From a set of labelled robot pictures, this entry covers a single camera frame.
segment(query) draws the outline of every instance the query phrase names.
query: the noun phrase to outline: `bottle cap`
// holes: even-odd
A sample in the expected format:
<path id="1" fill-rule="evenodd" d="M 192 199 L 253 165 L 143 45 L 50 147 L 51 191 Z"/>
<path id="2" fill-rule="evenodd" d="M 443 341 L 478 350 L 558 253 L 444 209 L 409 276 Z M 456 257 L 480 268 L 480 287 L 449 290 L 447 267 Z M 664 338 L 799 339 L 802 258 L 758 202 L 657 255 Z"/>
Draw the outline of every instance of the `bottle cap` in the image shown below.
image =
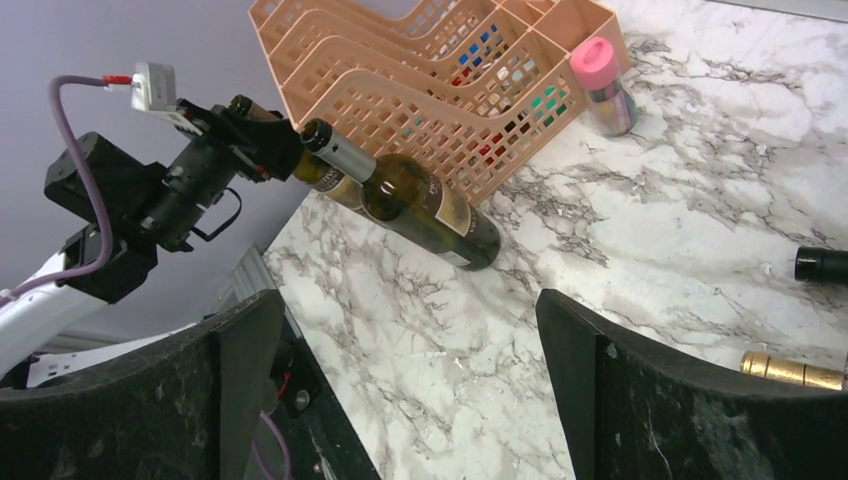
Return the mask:
<path id="1" fill-rule="evenodd" d="M 798 247 L 795 254 L 795 280 L 815 282 L 821 276 L 823 250 L 812 247 Z"/>
<path id="2" fill-rule="evenodd" d="M 602 90 L 621 73 L 615 48 L 603 37 L 592 37 L 580 44 L 571 54 L 571 69 L 577 83 L 590 91 Z"/>

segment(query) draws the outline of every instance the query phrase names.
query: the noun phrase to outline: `bottle neck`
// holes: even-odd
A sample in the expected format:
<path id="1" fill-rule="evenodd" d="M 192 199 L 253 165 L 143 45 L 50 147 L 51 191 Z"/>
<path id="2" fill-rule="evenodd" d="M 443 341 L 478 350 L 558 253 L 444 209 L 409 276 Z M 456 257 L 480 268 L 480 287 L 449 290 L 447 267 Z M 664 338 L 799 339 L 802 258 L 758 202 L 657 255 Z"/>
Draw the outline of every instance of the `bottle neck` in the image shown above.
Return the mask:
<path id="1" fill-rule="evenodd" d="M 240 117 L 254 122 L 277 122 L 281 118 L 257 105 L 249 97 L 236 95 L 230 101 L 229 110 Z"/>
<path id="2" fill-rule="evenodd" d="M 377 159 L 320 119 L 310 120 L 301 134 L 306 148 L 338 168 L 357 183 L 364 183 L 377 168 Z"/>

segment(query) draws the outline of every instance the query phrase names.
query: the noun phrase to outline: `marble countertop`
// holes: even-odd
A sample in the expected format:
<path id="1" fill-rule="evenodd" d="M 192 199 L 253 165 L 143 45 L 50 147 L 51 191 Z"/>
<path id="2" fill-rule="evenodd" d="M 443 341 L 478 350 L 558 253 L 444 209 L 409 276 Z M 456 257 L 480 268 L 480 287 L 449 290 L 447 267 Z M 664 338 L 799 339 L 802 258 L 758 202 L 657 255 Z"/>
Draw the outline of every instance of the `marble countertop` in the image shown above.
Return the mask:
<path id="1" fill-rule="evenodd" d="M 848 26 L 699 0 L 608 1 L 642 109 L 587 115 L 481 211 L 504 246 L 467 273 L 312 193 L 265 260 L 384 478 L 573 478 L 533 308 L 556 288 L 737 368 L 841 368 L 848 289 L 792 279 L 848 249 Z"/>

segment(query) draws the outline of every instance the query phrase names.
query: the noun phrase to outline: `black cable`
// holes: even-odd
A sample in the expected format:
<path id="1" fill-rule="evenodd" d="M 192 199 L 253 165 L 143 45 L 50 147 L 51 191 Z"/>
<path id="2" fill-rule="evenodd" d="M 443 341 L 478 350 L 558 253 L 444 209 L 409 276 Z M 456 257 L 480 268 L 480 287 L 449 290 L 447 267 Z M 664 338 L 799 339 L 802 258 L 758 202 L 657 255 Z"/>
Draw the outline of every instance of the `black cable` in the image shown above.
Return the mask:
<path id="1" fill-rule="evenodd" d="M 235 190 L 233 190 L 230 187 L 227 187 L 224 190 L 232 193 L 233 196 L 236 197 L 236 200 L 238 200 L 238 202 L 239 202 L 239 207 L 236 210 L 236 213 L 234 213 L 230 218 L 228 218 L 224 223 L 221 224 L 220 227 L 216 228 L 215 231 L 213 231 L 212 233 L 206 233 L 206 232 L 204 232 L 203 230 L 201 230 L 197 227 L 191 227 L 191 233 L 200 237 L 201 240 L 203 240 L 204 242 L 211 242 L 212 240 L 214 240 L 215 237 L 217 237 L 218 235 L 223 233 L 224 230 L 228 229 L 230 227 L 230 225 L 232 225 L 236 221 L 238 216 L 241 215 L 241 207 L 243 205 L 242 200 L 241 200 L 241 195 L 239 195 L 238 192 L 236 192 Z"/>

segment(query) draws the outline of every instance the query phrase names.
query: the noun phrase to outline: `screw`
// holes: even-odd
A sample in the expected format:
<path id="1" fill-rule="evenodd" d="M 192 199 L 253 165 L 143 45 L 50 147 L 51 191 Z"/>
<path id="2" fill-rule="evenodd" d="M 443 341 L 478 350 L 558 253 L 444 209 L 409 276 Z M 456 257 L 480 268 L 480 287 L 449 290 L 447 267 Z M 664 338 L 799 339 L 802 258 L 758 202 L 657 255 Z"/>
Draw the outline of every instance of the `screw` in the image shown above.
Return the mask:
<path id="1" fill-rule="evenodd" d="M 294 408 L 302 412 L 309 406 L 309 392 L 306 390 L 298 390 L 294 397 Z"/>

